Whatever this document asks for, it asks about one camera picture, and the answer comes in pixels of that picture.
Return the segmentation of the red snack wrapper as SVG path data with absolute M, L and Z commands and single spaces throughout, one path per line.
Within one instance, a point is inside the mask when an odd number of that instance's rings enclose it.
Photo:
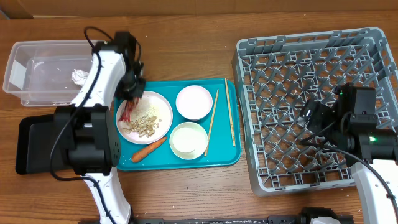
M 124 109 L 123 109 L 118 121 L 130 122 L 131 121 L 131 113 L 132 113 L 133 109 L 137 106 L 139 100 L 140 100 L 139 97 L 134 97 L 133 99 L 126 100 L 126 104 L 124 106 Z

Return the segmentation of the pale green bowl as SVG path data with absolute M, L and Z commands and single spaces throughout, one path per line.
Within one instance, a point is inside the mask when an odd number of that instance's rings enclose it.
M 205 153 L 208 135 L 205 129 L 194 122 L 177 125 L 170 135 L 170 148 L 179 158 L 194 160 Z

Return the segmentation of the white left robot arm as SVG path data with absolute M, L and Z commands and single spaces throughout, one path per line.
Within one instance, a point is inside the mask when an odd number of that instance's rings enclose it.
M 90 45 L 92 66 L 85 84 L 68 106 L 54 112 L 60 132 L 50 157 L 60 152 L 75 176 L 60 177 L 53 168 L 50 174 L 59 181 L 84 181 L 99 210 L 100 223 L 133 223 L 116 168 L 121 143 L 110 107 L 114 98 L 121 98 L 132 102 L 127 106 L 132 110 L 142 97 L 146 86 L 142 49 L 128 31 Z

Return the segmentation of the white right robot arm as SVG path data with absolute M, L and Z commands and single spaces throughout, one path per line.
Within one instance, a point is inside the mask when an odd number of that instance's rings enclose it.
M 347 83 L 333 92 L 333 106 L 308 100 L 301 109 L 312 135 L 300 144 L 344 155 L 365 223 L 397 223 L 397 133 L 377 127 L 376 90 Z

